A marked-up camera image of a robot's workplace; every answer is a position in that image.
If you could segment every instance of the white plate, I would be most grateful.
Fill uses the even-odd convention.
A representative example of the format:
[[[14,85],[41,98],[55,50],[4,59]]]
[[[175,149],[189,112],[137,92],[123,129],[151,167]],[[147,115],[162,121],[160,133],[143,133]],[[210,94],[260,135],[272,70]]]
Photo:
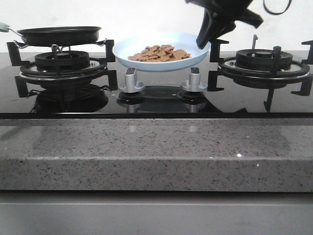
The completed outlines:
[[[191,67],[206,57],[210,43],[204,49],[199,49],[196,39],[196,35],[183,32],[147,32],[116,43],[113,53],[117,60],[128,68],[150,72],[175,71]],[[191,58],[169,62],[141,62],[128,59],[129,56],[141,52],[146,46],[162,44],[170,44],[175,49],[183,49],[191,53]]]

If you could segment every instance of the brown food piece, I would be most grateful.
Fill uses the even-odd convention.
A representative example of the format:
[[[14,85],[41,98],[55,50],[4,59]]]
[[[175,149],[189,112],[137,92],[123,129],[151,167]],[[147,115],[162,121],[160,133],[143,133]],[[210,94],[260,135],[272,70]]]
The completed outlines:
[[[129,56],[128,59],[142,62],[167,62],[190,58],[191,54],[183,49],[174,50],[172,45],[154,45],[145,47],[141,53]]]

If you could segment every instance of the gray speckled countertop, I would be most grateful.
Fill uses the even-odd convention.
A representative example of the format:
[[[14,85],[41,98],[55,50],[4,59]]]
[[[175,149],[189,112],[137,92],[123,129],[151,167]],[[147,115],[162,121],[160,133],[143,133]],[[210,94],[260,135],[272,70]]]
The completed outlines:
[[[313,191],[313,119],[0,120],[0,189]]]

